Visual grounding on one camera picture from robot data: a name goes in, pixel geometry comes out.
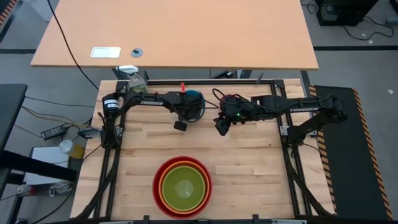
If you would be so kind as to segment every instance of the light wooden desk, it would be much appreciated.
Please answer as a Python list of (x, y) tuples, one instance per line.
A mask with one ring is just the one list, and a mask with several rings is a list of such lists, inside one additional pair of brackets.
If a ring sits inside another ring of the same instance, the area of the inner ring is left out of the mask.
[[(271, 94), (269, 85), (215, 86), (226, 94), (239, 93), (243, 97)], [(213, 87), (186, 85), (188, 90), (199, 90), (207, 100), (218, 103), (211, 93)], [(299, 79), (285, 80), (285, 87), (288, 98), (304, 97)], [(102, 112), (101, 99), (115, 88), (116, 81), (101, 82), (93, 126), (102, 125), (97, 115)], [(179, 90), (175, 85), (149, 86), (151, 92)], [(202, 161), (213, 179), (209, 205), (195, 218), (249, 219), (252, 214), (259, 214), (260, 218), (294, 217), (276, 120), (236, 125), (223, 137), (212, 120), (218, 117), (217, 113), (218, 110), (207, 110), (201, 120), (181, 132), (173, 128), (176, 114), (163, 107), (135, 106), (128, 111), (112, 220), (142, 220), (144, 215), (150, 215), (151, 220), (170, 219), (155, 205), (152, 179), (159, 166), (175, 156), (192, 156)], [(308, 113), (295, 113), (292, 117), (295, 124), (309, 119)], [(317, 146), (313, 138), (305, 142)], [(89, 140), (86, 154), (99, 144), (100, 139)], [(308, 146), (299, 150), (308, 188), (329, 212), (334, 212), (319, 152)], [(71, 217), (78, 215), (96, 192), (103, 154), (99, 149), (84, 161)], [(303, 213), (300, 191), (297, 195)], [(107, 196), (105, 193), (101, 215)]]
[[(60, 0), (55, 13), (83, 67), (318, 68), (298, 0)], [(122, 50), (91, 58), (93, 47)], [(54, 19), (31, 65), (76, 66)]]

